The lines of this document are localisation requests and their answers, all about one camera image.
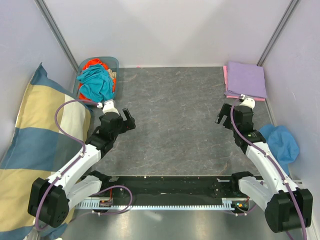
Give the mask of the teal t shirt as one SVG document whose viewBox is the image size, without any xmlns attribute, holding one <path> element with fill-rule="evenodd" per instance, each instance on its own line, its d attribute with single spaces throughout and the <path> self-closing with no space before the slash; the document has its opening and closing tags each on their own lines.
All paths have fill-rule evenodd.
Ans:
<svg viewBox="0 0 320 240">
<path fill-rule="evenodd" d="M 82 84 L 79 92 L 93 102 L 112 100 L 115 96 L 114 82 L 101 64 L 89 66 L 76 79 Z"/>
</svg>

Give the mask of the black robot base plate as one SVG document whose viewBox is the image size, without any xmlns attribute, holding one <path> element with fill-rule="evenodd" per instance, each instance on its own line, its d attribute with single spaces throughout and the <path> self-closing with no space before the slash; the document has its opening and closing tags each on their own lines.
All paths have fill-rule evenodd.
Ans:
<svg viewBox="0 0 320 240">
<path fill-rule="evenodd" d="M 121 185 L 132 193 L 132 206 L 218 205 L 223 198 L 246 199 L 231 176 L 107 176 L 89 173 L 102 181 L 101 190 Z"/>
</svg>

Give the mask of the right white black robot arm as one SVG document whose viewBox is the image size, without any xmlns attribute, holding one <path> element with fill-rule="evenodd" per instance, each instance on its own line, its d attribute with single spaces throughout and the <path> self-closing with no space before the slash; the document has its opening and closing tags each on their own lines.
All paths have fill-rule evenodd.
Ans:
<svg viewBox="0 0 320 240">
<path fill-rule="evenodd" d="M 307 228 L 312 222 L 313 196 L 300 188 L 281 168 L 271 153 L 264 136 L 254 129 L 254 100 L 240 105 L 224 103 L 215 122 L 232 130 L 236 145 L 253 162 L 264 184 L 250 172 L 232 174 L 229 191 L 235 197 L 247 195 L 264 212 L 265 220 L 274 233 L 301 229 L 307 239 Z"/>
</svg>

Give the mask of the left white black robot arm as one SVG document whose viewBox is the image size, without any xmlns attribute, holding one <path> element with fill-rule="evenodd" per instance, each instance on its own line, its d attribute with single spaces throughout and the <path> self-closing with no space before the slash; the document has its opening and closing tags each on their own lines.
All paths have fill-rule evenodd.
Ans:
<svg viewBox="0 0 320 240">
<path fill-rule="evenodd" d="M 135 119 L 129 110 L 122 111 L 124 116 L 116 108 L 104 111 L 99 118 L 100 126 L 82 143 L 82 149 L 56 173 L 32 183 L 27 212 L 35 217 L 37 230 L 43 230 L 40 223 L 53 228 L 60 226 L 82 200 L 109 193 L 108 182 L 93 175 L 80 178 L 113 148 L 118 135 L 135 129 Z"/>
</svg>

